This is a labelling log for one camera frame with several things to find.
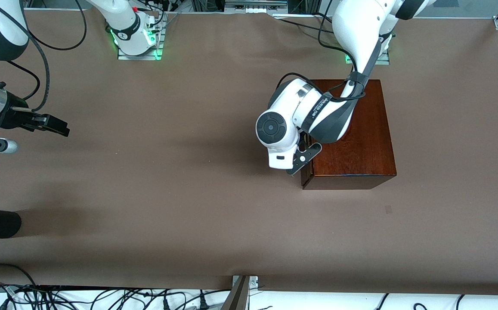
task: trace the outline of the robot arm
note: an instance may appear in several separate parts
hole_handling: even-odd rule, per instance
[[[399,19],[410,19],[435,0],[341,0],[333,14],[337,41],[353,56],[356,70],[348,76],[342,98],[363,93],[378,57],[388,49]],[[295,79],[279,86],[269,109],[257,120],[256,132],[268,148],[269,165],[294,174],[319,151],[320,143],[343,137],[357,99],[337,100],[311,82]],[[299,132],[318,141],[299,151]]]
[[[135,11],[127,0],[87,0],[105,17],[125,54],[140,55],[156,44],[155,17]]]
[[[89,0],[105,17],[119,48],[127,55],[139,55],[155,45],[155,18],[135,12],[127,0]],[[27,23],[20,0],[0,0],[0,8],[25,30]],[[8,16],[0,11],[0,61],[11,61],[27,48],[29,37]],[[23,128],[42,130],[68,136],[67,123],[49,114],[29,110],[26,100],[4,90],[0,82],[0,129]],[[0,153],[15,153],[17,143],[0,138]]]

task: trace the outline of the wooden box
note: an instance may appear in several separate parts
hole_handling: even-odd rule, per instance
[[[325,92],[342,80],[318,79]],[[332,92],[340,96],[341,88]],[[396,176],[387,112],[379,80],[369,80],[366,96],[356,105],[345,135],[323,150],[300,171],[304,189],[372,189]]]

